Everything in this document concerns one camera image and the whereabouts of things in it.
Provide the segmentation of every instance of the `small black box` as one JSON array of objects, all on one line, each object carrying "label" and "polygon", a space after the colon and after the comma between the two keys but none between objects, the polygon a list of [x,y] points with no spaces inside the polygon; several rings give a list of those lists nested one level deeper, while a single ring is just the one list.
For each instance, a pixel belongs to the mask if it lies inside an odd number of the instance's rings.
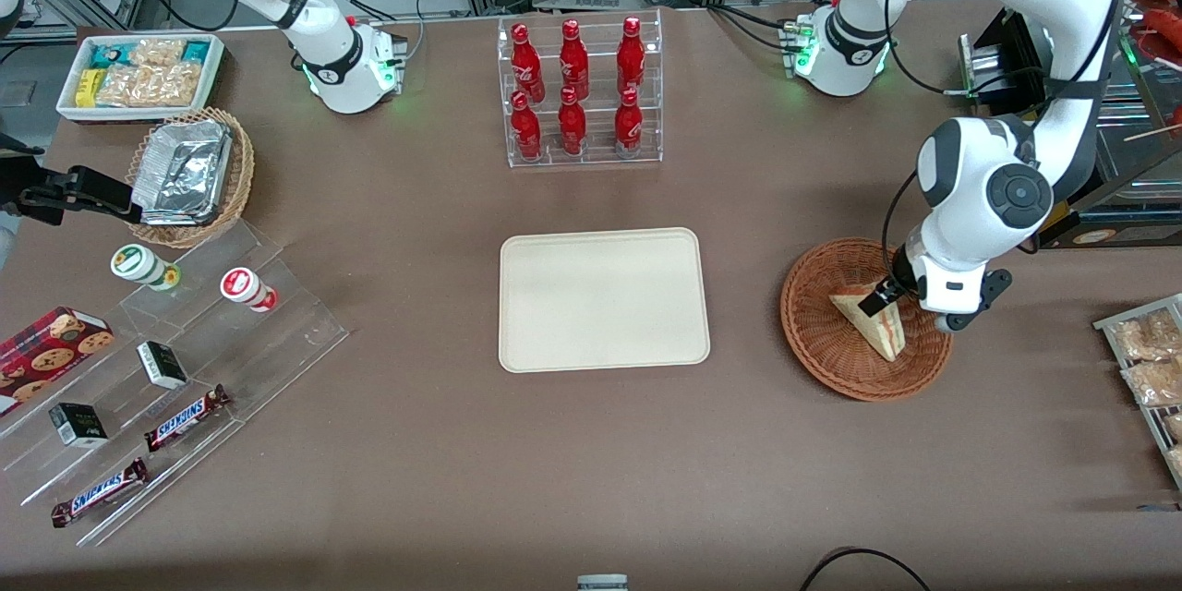
[{"label": "small black box", "polygon": [[67,446],[98,448],[106,442],[106,431],[93,407],[59,402],[50,409],[50,421]]},{"label": "small black box", "polygon": [[189,377],[184,376],[176,352],[158,342],[148,342],[136,346],[139,352],[139,363],[148,372],[148,381],[168,390],[180,390],[188,383]]}]

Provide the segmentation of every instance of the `snickers bar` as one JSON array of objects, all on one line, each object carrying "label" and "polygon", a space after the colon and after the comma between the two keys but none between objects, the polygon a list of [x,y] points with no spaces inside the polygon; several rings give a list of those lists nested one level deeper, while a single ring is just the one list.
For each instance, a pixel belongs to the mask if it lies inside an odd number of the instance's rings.
[{"label": "snickers bar", "polygon": [[53,506],[53,528],[61,528],[95,506],[115,499],[130,487],[147,485],[147,482],[148,466],[142,459],[136,457],[131,461],[130,467],[77,495],[73,501]]},{"label": "snickers bar", "polygon": [[164,424],[158,428],[154,428],[152,431],[148,431],[144,439],[148,441],[148,452],[155,453],[164,446],[168,446],[173,441],[181,437],[182,434],[189,431],[193,426],[206,420],[209,414],[213,414],[220,407],[228,404],[230,398],[226,395],[226,390],[219,383],[216,388],[212,389],[209,392],[203,394],[193,404],[182,410],[180,414],[174,415],[171,418],[164,421]]}]

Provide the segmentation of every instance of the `small bottle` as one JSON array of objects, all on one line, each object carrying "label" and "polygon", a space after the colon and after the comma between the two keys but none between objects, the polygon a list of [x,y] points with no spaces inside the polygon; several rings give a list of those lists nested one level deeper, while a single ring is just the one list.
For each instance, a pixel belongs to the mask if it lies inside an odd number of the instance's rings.
[{"label": "small bottle", "polygon": [[587,47],[579,38],[578,20],[563,20],[563,51],[558,53],[558,63],[563,69],[563,85],[573,86],[580,102],[586,99],[591,95],[591,69]]},{"label": "small bottle", "polygon": [[621,158],[634,158],[641,152],[641,124],[644,115],[636,106],[636,89],[629,86],[619,96],[616,110],[616,154]]},{"label": "small bottle", "polygon": [[624,19],[624,39],[616,52],[616,66],[619,95],[624,95],[629,86],[641,90],[641,83],[644,83],[644,44],[641,43],[641,19],[635,15]]},{"label": "small bottle", "polygon": [[541,125],[538,123],[538,116],[530,108],[530,99],[524,91],[513,91],[509,103],[513,104],[509,124],[513,126],[513,139],[518,144],[521,158],[537,162],[541,158]]},{"label": "small bottle", "polygon": [[513,77],[518,90],[527,93],[533,104],[540,104],[546,98],[546,86],[541,83],[541,58],[530,44],[530,28],[525,24],[514,24],[509,32],[513,35]]},{"label": "small bottle", "polygon": [[587,137],[587,116],[579,105],[574,86],[563,86],[563,106],[558,110],[558,126],[563,130],[563,150],[571,157],[583,154]]},{"label": "small bottle", "polygon": [[142,245],[124,245],[111,255],[111,272],[152,291],[168,291],[181,284],[181,269]]},{"label": "small bottle", "polygon": [[252,312],[269,312],[279,303],[279,293],[275,293],[269,285],[262,284],[259,275],[249,268],[226,272],[221,280],[221,292],[226,299],[240,301]]}]

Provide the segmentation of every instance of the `red lid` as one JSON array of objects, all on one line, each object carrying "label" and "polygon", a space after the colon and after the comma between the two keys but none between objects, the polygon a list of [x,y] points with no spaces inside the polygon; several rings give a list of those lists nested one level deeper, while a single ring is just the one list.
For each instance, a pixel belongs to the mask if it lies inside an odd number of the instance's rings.
[{"label": "red lid", "polygon": [[242,296],[253,285],[252,277],[254,277],[253,272],[247,268],[234,268],[230,272],[226,272],[226,275],[222,278],[222,296],[226,298]]}]

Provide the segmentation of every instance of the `aluminum foil container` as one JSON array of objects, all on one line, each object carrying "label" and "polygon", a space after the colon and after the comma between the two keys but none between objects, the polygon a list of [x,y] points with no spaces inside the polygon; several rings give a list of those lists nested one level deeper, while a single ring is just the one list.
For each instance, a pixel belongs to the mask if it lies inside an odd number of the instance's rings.
[{"label": "aluminum foil container", "polygon": [[139,162],[131,201],[151,226],[203,226],[217,217],[233,129],[219,121],[162,124]]}]

